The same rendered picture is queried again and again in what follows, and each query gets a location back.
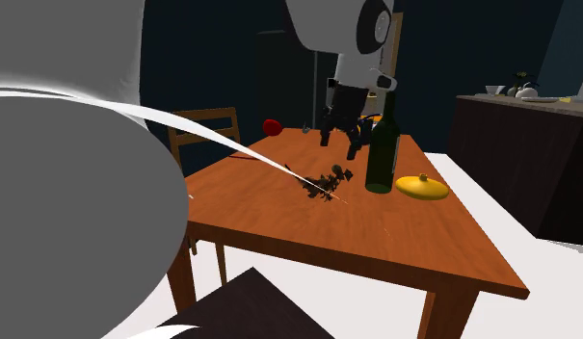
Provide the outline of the blue and yellow object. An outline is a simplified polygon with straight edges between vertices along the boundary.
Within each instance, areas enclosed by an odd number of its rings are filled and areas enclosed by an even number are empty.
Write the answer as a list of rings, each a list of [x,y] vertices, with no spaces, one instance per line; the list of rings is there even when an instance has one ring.
[[[376,123],[381,120],[381,117],[381,114],[371,114],[359,118],[359,140],[363,145],[370,144],[372,130],[376,126]]]

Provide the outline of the dark brown jagged object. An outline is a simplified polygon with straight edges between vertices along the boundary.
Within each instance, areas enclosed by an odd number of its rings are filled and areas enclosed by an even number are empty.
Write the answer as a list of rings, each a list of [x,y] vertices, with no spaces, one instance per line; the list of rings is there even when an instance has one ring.
[[[328,175],[321,174],[319,178],[304,177],[297,179],[300,186],[307,190],[309,198],[321,197],[325,201],[333,199],[333,192],[338,188],[342,181],[350,181],[354,174],[349,169],[343,169],[338,164],[331,167],[331,173]]]

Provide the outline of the brown wooden table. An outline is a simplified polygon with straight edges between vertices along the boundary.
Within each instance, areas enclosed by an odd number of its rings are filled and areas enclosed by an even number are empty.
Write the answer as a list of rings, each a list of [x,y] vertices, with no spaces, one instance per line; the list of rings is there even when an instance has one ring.
[[[524,300],[527,287],[455,195],[419,200],[364,187],[367,154],[348,140],[288,128],[189,176],[191,237],[422,290],[417,339],[460,339],[482,292]],[[333,199],[309,198],[297,179],[338,164],[354,176]]]

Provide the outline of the brown wooden chair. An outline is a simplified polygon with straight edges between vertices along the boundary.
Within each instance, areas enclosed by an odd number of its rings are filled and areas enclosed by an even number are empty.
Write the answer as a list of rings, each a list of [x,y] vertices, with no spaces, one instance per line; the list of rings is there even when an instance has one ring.
[[[174,112],[174,114],[193,121],[229,118],[231,126],[227,128],[217,129],[216,132],[225,137],[233,139],[237,143],[240,142],[240,131],[238,127],[236,110],[234,107],[177,111]],[[182,145],[187,145],[191,143],[202,143],[206,141],[206,139],[203,137],[192,137],[190,133],[182,133],[178,135],[173,127],[168,128],[168,137],[170,142],[171,154],[175,161],[178,163],[180,168],[182,168],[182,164],[179,148]],[[222,244],[216,244],[215,250],[217,255],[221,283],[222,285],[225,285],[227,283],[225,267],[225,247]]]

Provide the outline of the dark green glass bottle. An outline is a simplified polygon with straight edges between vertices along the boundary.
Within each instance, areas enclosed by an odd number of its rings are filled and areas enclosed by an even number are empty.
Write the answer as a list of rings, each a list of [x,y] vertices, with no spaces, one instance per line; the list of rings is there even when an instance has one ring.
[[[365,189],[375,194],[392,190],[400,129],[394,119],[396,92],[385,96],[384,111],[372,130],[369,145]]]

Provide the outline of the yellow round lid with knob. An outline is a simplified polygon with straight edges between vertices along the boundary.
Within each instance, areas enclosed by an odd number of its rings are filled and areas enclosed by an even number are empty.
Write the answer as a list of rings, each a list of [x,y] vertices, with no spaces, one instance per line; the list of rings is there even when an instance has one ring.
[[[406,196],[420,200],[440,200],[449,195],[446,185],[429,178],[425,173],[400,177],[396,180],[395,186]]]

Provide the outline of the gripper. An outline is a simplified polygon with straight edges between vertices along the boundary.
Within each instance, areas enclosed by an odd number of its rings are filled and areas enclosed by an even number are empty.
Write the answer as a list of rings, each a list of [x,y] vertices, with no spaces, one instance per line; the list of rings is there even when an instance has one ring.
[[[331,132],[335,128],[344,131],[350,142],[347,152],[348,161],[354,160],[362,147],[362,136],[357,124],[368,93],[368,89],[342,85],[334,78],[327,79],[320,145],[329,144]]]

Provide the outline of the dark sideboard with dishes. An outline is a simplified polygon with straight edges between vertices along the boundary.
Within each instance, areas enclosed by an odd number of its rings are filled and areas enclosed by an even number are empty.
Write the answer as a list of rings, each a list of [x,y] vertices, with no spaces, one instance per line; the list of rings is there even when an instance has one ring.
[[[583,246],[583,97],[459,95],[447,154],[533,236]]]

